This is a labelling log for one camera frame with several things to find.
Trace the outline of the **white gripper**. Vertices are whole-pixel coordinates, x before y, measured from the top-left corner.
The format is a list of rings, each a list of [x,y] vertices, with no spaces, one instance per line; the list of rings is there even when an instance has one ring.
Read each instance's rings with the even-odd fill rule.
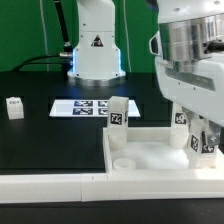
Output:
[[[197,61],[192,73],[174,71],[159,56],[155,66],[163,96],[207,118],[206,144],[218,145],[220,126],[224,127],[224,53],[213,53],[210,58]]]

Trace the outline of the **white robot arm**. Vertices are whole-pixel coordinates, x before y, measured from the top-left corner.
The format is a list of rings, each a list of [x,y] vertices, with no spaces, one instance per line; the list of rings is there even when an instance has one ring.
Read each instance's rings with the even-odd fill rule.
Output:
[[[214,146],[224,128],[224,0],[146,0],[158,14],[149,41],[163,96],[204,118],[203,142]],[[115,44],[112,0],[77,0],[79,42],[71,81],[108,85],[125,76]]]

